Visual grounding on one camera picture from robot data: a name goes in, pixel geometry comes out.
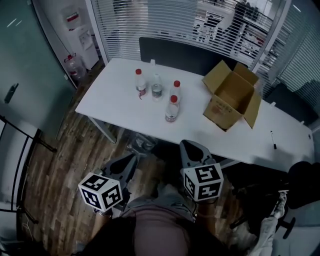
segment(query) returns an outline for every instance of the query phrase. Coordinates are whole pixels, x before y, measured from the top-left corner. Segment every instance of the shelf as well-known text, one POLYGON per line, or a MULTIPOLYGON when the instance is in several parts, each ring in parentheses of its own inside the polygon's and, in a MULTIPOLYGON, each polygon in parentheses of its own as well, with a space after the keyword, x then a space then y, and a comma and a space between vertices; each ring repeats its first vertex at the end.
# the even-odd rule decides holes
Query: shelf
POLYGON ((252 41, 251 41, 250 39, 248 39, 248 38, 243 37, 243 39, 246 40, 246 41, 248 41, 248 42, 250 42, 251 44, 254 44, 254 45, 258 46, 258 47, 261 47, 261 45, 257 44, 256 42, 252 42, 252 41))

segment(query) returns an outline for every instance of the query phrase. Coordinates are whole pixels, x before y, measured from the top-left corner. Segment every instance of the bottle label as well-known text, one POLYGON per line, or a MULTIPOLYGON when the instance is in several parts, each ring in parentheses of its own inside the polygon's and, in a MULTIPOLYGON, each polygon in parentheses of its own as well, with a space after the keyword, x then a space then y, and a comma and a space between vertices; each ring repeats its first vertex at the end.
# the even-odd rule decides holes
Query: bottle label
POLYGON ((139 92, 139 98, 140 98, 140 100, 142 100, 141 96, 145 95, 147 93, 147 90, 146 90, 146 88, 144 88, 142 90, 139 89, 138 92, 139 92))
POLYGON ((160 98, 162 96, 162 90, 159 90, 159 91, 152 91, 152 97, 155 97, 155 98, 160 98))
POLYGON ((138 91, 143 91, 146 89, 146 84, 138 85, 138 86, 136 86, 136 88, 138 88, 138 91))

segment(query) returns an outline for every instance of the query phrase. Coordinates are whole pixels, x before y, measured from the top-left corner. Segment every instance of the plastic water bottle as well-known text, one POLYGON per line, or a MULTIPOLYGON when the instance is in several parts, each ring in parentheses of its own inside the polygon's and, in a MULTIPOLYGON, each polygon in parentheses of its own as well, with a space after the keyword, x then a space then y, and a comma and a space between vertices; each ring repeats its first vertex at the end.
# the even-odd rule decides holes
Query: plastic water bottle
POLYGON ((80 82, 85 77, 86 70, 75 53, 68 55, 68 58, 64 59, 64 63, 73 80, 80 82))
POLYGON ((177 119, 178 112, 179 112, 178 97, 176 95, 172 95, 170 97, 169 104, 165 109, 165 120, 169 123, 173 123, 177 119))
POLYGON ((170 97, 172 95, 176 95, 178 98, 178 103, 180 103, 181 100, 181 88, 180 88, 180 81, 176 80, 173 83, 173 87, 170 89, 170 97))
POLYGON ((161 101, 162 99, 162 80, 159 74, 154 74, 153 83, 151 86, 152 99, 155 102, 161 101))
POLYGON ((135 89, 138 91, 139 98, 145 96, 147 94, 147 82, 142 75, 142 71, 140 68, 135 70, 135 89))

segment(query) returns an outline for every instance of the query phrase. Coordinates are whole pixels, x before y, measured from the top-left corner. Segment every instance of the glass door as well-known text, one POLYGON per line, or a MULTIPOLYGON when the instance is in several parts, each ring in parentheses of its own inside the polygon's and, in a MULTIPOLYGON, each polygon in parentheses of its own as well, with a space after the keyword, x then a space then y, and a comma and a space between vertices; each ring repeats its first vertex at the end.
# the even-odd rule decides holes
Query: glass door
POLYGON ((76 89, 30 0, 0 0, 0 35, 0 108, 55 137, 76 89))

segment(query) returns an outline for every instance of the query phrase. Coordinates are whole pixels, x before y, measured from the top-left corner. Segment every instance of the table leg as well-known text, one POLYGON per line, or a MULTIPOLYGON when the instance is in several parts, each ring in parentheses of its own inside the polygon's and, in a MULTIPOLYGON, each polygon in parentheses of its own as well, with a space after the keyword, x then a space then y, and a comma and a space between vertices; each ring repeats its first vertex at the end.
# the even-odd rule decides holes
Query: table leg
POLYGON ((227 168, 229 166, 236 165, 238 163, 240 163, 240 161, 236 161, 236 160, 232 160, 232 159, 225 159, 225 160, 221 161, 219 164, 220 164, 221 169, 223 169, 223 168, 227 168))
POLYGON ((111 141, 112 143, 117 142, 117 138, 108 130, 104 122, 90 116, 88 116, 88 118, 103 133, 103 135, 109 139, 109 141, 111 141))

